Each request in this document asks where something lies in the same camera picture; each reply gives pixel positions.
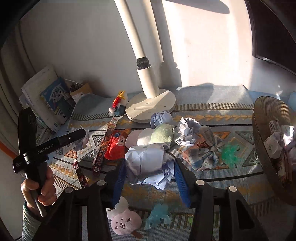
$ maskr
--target bolt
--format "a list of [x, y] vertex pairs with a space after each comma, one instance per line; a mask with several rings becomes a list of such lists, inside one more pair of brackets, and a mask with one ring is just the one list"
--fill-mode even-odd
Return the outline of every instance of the bolt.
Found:
[[65, 193], [71, 193], [71, 192], [73, 192], [73, 188], [72, 187], [67, 187], [65, 189]]
[[203, 180], [197, 180], [197, 181], [196, 181], [196, 184], [197, 184], [198, 186], [202, 186], [202, 185], [205, 184], [205, 182], [204, 182]]
[[237, 188], [235, 186], [230, 186], [229, 187], [229, 191], [236, 192], [237, 191]]
[[97, 184], [98, 186], [104, 186], [104, 185], [106, 184], [106, 182], [105, 182], [104, 180], [98, 180], [98, 181], [96, 182], [96, 184]]

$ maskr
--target plaid fabric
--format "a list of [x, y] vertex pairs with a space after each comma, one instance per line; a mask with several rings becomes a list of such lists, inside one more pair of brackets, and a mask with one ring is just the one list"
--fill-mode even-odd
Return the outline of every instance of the plaid fabric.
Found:
[[224, 143], [221, 138], [214, 135], [211, 128], [208, 126], [202, 126], [199, 130], [206, 143], [210, 148], [195, 148], [189, 149], [189, 161], [195, 171], [202, 171], [206, 168], [213, 168], [217, 166], [219, 158], [217, 152], [220, 152], [224, 147]]

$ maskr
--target hand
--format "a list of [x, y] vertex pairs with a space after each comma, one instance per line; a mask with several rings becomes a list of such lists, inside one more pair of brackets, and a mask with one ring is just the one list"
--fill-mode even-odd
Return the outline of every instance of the hand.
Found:
[[[41, 189], [41, 195], [38, 197], [38, 201], [42, 203], [44, 206], [49, 206], [57, 200], [57, 196], [55, 194], [56, 189], [54, 186], [54, 177], [50, 167], [47, 167], [46, 179], [47, 180], [45, 181], [45, 184]], [[21, 184], [22, 194], [24, 195], [24, 198], [27, 201], [27, 207], [36, 215], [40, 215], [40, 213], [34, 199], [30, 194], [30, 190], [36, 190], [38, 187], [39, 184], [30, 179], [25, 179]]]

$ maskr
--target sleeve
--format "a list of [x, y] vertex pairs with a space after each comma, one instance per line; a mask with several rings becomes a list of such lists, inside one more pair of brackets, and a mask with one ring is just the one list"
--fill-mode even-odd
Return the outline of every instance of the sleeve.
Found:
[[27, 208], [27, 202], [25, 202], [23, 208], [21, 241], [31, 241], [40, 224], [40, 218]]

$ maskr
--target white wall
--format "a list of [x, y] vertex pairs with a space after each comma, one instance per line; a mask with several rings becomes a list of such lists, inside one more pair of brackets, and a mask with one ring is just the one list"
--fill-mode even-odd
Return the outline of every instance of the white wall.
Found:
[[25, 199], [20, 185], [23, 177], [14, 173], [12, 158], [0, 150], [0, 217], [11, 236], [22, 235], [22, 207]]
[[[252, 57], [244, 0], [151, 0], [158, 32], [150, 25], [151, 6], [145, 8], [149, 0], [143, 1], [127, 2], [159, 86], [243, 84], [282, 95], [296, 90], [295, 75]], [[21, 32], [37, 71], [52, 63], [58, 75], [90, 81], [103, 96], [141, 90], [112, 0], [41, 1], [21, 20]]]

